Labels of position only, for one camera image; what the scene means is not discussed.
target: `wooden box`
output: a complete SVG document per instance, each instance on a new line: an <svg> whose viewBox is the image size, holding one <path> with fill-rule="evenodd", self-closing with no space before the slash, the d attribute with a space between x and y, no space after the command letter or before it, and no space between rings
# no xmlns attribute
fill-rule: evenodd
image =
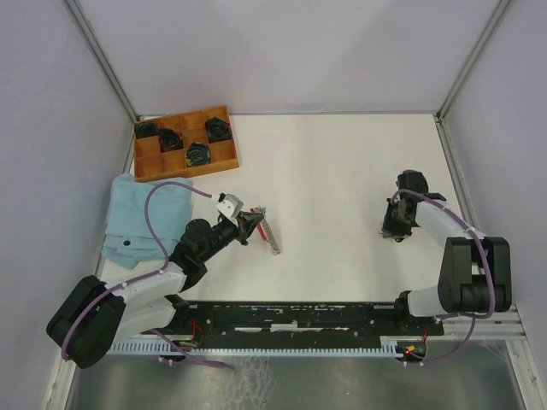
<svg viewBox="0 0 547 410"><path fill-rule="evenodd" d="M184 148L176 151L164 152L160 150L159 137L139 138L133 134L135 148L135 180L138 182L156 181L173 177L191 178L207 173L218 173L227 169L239 167L238 153L234 143L232 125L232 139L219 143L210 143L205 131L205 121L218 117L230 124L226 106L201 109L158 117L152 120L158 128L171 128L182 133ZM211 162L194 167L186 166L186 149L191 143L207 144L211 154Z"/></svg>

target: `gray wall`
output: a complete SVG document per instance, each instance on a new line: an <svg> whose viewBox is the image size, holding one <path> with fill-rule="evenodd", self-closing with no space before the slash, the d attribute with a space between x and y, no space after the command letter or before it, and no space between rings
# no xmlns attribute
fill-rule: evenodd
<svg viewBox="0 0 547 410"><path fill-rule="evenodd" d="M497 0L80 0L133 106L436 111Z"/></svg>
<svg viewBox="0 0 547 410"><path fill-rule="evenodd" d="M59 0L0 13L0 408L36 409L45 326L92 273L130 123Z"/></svg>
<svg viewBox="0 0 547 410"><path fill-rule="evenodd" d="M547 380L547 2L514 2L449 125L481 226L512 248L514 301Z"/></svg>

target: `robotic arm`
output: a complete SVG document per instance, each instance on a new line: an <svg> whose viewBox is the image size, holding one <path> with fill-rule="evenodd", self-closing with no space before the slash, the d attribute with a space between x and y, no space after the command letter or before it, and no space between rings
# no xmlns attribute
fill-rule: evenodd
<svg viewBox="0 0 547 410"><path fill-rule="evenodd" d="M105 290L120 289L104 297L84 318L71 336L68 356L80 368L94 365L112 343L143 331L167 326L185 302L176 294L188 290L207 272L205 262L237 240L247 238L264 219L263 214L241 211L243 203L233 195L221 194L218 223L191 220L169 264L159 274L101 282L95 276L81 279L47 326L47 334L61 347L74 321Z"/></svg>
<svg viewBox="0 0 547 410"><path fill-rule="evenodd" d="M460 220L446 199L430 193L422 173L404 171L397 178L399 200L388 199L382 225L383 237L402 242L412 228L424 228L444 248L438 284L423 290L405 291L397 299L412 316L488 312L491 292L485 275L472 273L472 266L488 268L492 277L495 312L511 306L509 244L502 237L487 237ZM478 238L488 266L480 257Z"/></svg>

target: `purple cable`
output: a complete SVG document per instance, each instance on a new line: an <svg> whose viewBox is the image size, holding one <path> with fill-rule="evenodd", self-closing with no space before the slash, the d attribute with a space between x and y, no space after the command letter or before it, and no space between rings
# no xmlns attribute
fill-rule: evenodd
<svg viewBox="0 0 547 410"><path fill-rule="evenodd" d="M165 340L167 343L169 343L169 346L171 346L173 349L175 349L180 354L186 356L186 359L191 360L191 363L188 361L175 361L173 364L175 365L203 365L208 367L227 367L228 365L226 363L223 363L222 361L214 361L214 360L201 360L198 359L195 356L190 356L188 352L186 352L183 348L181 348L179 345L177 345L175 342L173 342L171 339L169 339L167 336L162 334L157 329L150 329L152 333L155 335L161 337L163 340Z"/></svg>
<svg viewBox="0 0 547 410"><path fill-rule="evenodd" d="M152 194L154 194L154 192L156 192L159 188L161 188L165 185L178 185L178 186L181 186L183 188L186 188L187 190L191 190L192 192L196 192L197 194L199 194L201 196L205 196L207 198L212 198L213 197L211 194L208 194L208 193L203 192L201 190L197 190L196 188L193 188L192 186L189 186L188 184L183 184L181 182L173 182L173 181L162 182L161 184L158 184L154 188L152 188L152 190L150 190L150 192L148 193L148 196L146 197L146 201L144 202L144 219L146 220L146 225L148 226L148 229L150 230L150 234L152 235L154 240L157 242L157 244L160 246L160 249L163 252L163 256L165 257L165 261L163 262L163 265L160 269L155 270L153 272L144 273L144 274L142 274L140 276L137 276L135 278L128 279L126 281L126 284L134 284L135 282L138 282L139 280L143 280L143 279L149 278L151 276L155 276L161 270L165 269L169 264L169 253L167 252L167 250L163 246L162 241L160 241L159 237L157 237L156 233L152 229L152 225L150 223L150 216L149 216L149 213L148 213L148 207L149 207L149 204L150 204L150 199L152 197ZM70 357L67 354L68 343L70 342L70 339L72 339L72 336L74 335L74 332L76 331L76 328L78 328L78 325L81 323L81 321L84 319L84 317L102 299L104 299L106 296L110 295L112 292L116 292L117 290L122 289L123 287L124 287L124 284L117 284L117 285L115 285L115 286L113 286L109 289L106 289L102 294L100 294L95 299L93 299L91 301L91 303L85 307L85 309L82 311L82 313L79 314L78 318L76 318L76 320L74 321L74 323L70 327L70 330L68 331L68 333L65 337L65 340L62 341L61 357L64 360L70 360Z"/></svg>
<svg viewBox="0 0 547 410"><path fill-rule="evenodd" d="M486 283L488 284L488 297L489 297L488 312L485 314L464 313L462 315L462 316L467 316L469 318L472 318L471 327L469 328L468 334L463 338L462 343L460 343L460 345L457 348L455 348L452 352L444 356L422 361L421 363L406 362L406 363L410 363L411 365L417 365L417 366L431 365L433 363L439 363L440 361L445 361L453 357L458 352L460 352L466 346L469 339L471 338L471 335L473 334L473 331L475 329L476 319L488 319L494 314L494 309L496 308L496 294L494 293L494 282L492 280L492 274L490 271L490 267L488 265L488 260L486 259L485 248L482 246L482 242L480 241L477 234L473 231L473 229L471 229L471 226L465 220L463 220L458 215L456 215L451 209L445 208L443 205L441 205L437 201L425 195L422 195L418 192L414 192L413 190L405 190L405 189L398 190L391 197L391 203L394 203L395 198L397 198L400 194L409 194L409 195L415 196L418 199L421 199L422 201L431 203L433 206L447 213L459 226L461 226L465 230L467 234L469 234L469 236L474 240L475 244L477 245L477 250L479 251L480 260L482 261L482 266L485 269ZM449 318L454 318L456 316L458 315L446 314L446 315L439 315L438 317L440 319L449 319Z"/></svg>

